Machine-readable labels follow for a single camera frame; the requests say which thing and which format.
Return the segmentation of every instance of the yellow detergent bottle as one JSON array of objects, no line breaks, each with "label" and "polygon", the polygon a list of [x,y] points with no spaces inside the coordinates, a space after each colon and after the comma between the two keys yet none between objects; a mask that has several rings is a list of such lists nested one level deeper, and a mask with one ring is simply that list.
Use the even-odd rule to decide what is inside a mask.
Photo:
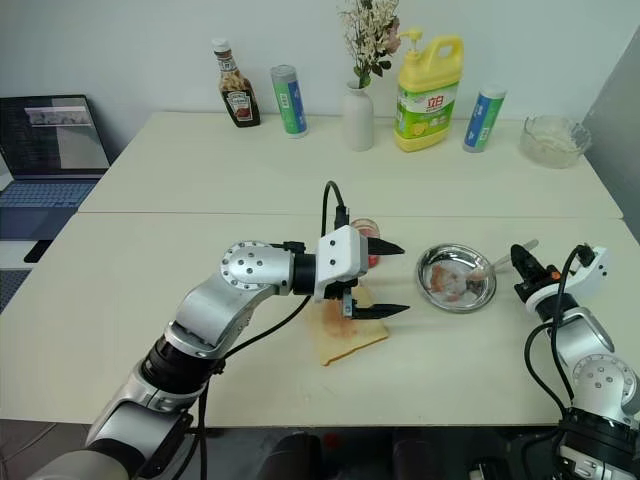
[{"label": "yellow detergent bottle", "polygon": [[422,30],[401,33],[413,47],[404,57],[398,73],[398,106],[394,137],[405,152],[429,147],[449,133],[451,112],[462,76],[464,45],[455,35],[436,37],[423,51],[416,43]]}]

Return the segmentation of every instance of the silver plate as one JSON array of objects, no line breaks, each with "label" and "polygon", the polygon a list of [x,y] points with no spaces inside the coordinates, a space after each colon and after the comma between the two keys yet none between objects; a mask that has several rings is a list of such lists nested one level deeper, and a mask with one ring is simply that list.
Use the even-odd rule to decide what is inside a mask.
[{"label": "silver plate", "polygon": [[491,262],[472,248],[452,243],[432,247],[420,256],[416,280],[429,302],[454,313],[473,312],[496,293]]}]

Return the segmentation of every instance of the small jar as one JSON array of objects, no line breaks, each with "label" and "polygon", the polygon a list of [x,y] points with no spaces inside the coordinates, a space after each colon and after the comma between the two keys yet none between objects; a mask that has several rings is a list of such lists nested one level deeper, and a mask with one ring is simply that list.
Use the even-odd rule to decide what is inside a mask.
[{"label": "small jar", "polygon": [[[365,237],[380,238],[378,224],[370,218],[357,218],[351,222],[351,226]],[[369,255],[369,268],[375,267],[380,261],[380,255]]]}]

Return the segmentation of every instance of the laptop screen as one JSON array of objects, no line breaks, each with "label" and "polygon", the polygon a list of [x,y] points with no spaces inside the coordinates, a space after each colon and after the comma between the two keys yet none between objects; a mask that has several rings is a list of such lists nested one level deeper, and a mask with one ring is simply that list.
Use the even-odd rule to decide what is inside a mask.
[{"label": "laptop screen", "polygon": [[83,95],[0,98],[0,149],[15,178],[100,175],[109,168]]}]

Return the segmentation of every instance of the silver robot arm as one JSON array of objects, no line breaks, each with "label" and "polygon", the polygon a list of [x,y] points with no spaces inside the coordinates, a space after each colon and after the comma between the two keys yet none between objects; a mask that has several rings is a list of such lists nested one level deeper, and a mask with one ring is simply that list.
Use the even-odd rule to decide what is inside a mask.
[{"label": "silver robot arm", "polygon": [[227,352],[256,307],[272,295],[339,298],[357,318],[380,318],[408,307],[360,309],[351,287],[368,270],[368,254],[404,251],[379,239],[368,241],[345,225],[320,238],[316,254],[304,244],[232,245],[216,272],[191,290],[175,320],[131,372],[89,432],[84,450],[65,454],[31,480],[128,480],[160,474],[182,443],[189,408],[211,375],[221,373]]},{"label": "silver robot arm", "polygon": [[[524,282],[515,289],[530,313],[543,322],[553,317],[558,299],[557,269],[542,267],[519,245],[511,258]],[[633,369],[615,354],[613,341],[595,316],[576,298],[595,292],[607,278],[609,252],[584,246],[561,298],[562,321],[556,346],[574,398],[559,424],[554,452],[565,477],[632,480],[640,411],[640,383]]]}]

